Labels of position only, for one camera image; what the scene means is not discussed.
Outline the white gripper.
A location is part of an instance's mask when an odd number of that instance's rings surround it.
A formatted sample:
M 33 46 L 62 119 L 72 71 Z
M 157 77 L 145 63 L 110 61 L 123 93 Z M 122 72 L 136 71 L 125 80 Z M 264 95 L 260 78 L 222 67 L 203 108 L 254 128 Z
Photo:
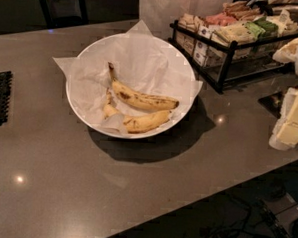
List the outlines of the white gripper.
M 288 150 L 298 144 L 298 89 L 290 87 L 284 95 L 280 118 L 269 139 L 269 144 L 277 150 Z

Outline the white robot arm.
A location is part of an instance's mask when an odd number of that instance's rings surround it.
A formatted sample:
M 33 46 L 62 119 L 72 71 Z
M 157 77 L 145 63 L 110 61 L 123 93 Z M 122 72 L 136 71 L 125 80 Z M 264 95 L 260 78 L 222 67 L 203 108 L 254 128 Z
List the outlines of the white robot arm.
M 293 61 L 298 75 L 298 38 L 284 45 L 273 58 L 277 62 Z M 284 95 L 280 118 L 272 131 L 269 144 L 277 150 L 292 149 L 298 144 L 298 89 L 290 87 Z

